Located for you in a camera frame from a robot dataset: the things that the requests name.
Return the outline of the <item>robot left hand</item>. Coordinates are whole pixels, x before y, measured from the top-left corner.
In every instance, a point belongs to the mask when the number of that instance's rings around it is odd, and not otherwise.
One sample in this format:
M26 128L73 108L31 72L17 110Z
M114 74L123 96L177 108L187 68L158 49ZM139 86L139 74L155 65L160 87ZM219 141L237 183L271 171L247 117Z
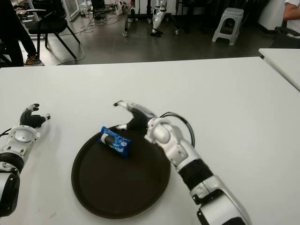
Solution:
M32 128L42 127L43 123L51 119L51 115L48 113L45 115L32 114L33 112L38 110L38 103L27 106L20 116L19 125L29 126Z

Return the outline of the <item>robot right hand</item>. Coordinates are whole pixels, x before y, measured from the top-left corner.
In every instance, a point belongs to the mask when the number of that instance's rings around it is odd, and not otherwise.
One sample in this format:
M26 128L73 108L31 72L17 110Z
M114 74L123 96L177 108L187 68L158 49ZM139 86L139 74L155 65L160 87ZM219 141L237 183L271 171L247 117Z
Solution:
M114 103L113 105L115 107L117 106L123 107L133 115L133 118L131 119L130 122L126 124L117 125L115 128L118 130L132 130L136 128L147 128L149 121L153 118L157 118L157 115L153 113L151 110L133 102L120 100Z

